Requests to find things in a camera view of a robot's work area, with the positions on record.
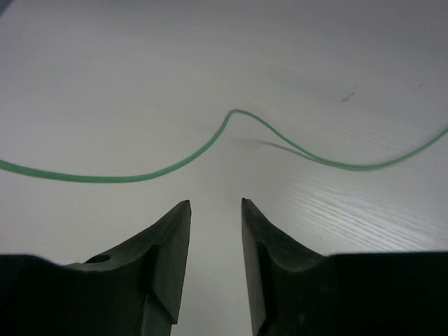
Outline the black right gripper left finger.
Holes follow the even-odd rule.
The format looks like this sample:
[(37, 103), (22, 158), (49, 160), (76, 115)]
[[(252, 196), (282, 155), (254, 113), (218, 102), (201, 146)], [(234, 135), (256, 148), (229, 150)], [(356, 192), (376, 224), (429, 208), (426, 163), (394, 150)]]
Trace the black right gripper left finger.
[(83, 263), (1, 256), (2, 335), (169, 335), (179, 319), (191, 207)]

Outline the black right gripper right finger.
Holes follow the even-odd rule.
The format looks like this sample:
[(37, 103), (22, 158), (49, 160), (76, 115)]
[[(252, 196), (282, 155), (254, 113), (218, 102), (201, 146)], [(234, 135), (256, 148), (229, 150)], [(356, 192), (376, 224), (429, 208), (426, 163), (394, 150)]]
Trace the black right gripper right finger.
[(446, 335), (447, 253), (321, 255), (249, 199), (241, 229), (254, 335)]

